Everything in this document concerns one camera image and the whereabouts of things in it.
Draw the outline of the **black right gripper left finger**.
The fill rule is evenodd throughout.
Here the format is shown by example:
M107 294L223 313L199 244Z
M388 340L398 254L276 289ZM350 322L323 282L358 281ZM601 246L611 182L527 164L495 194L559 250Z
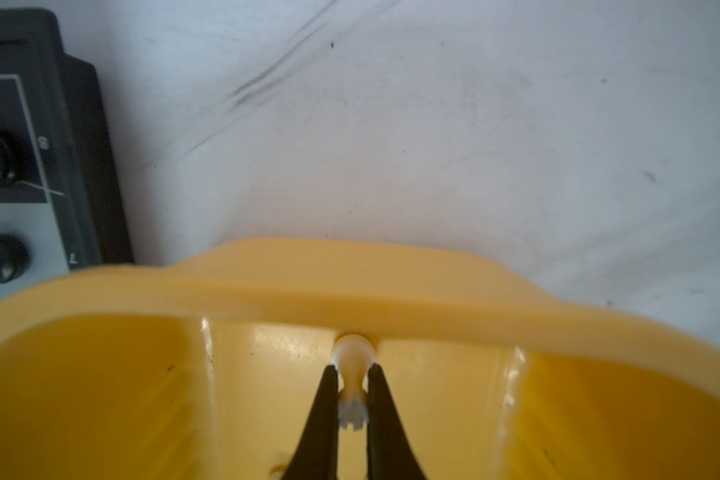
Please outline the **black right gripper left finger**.
M333 365L323 374L300 441L282 480L336 480L338 469L339 381Z

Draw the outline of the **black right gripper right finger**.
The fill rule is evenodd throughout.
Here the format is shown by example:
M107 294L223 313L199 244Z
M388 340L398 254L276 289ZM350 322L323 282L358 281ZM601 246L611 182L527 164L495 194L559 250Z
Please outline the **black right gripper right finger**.
M425 479L408 442L383 369L368 371L367 469L371 480Z

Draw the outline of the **white rook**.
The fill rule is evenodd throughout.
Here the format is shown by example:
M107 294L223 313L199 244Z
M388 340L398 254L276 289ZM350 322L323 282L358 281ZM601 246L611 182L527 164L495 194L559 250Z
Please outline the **white rook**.
M367 392L363 385L375 359L375 347L362 335L343 335L334 343L331 364L342 382L338 419L343 429L360 431L369 422Z

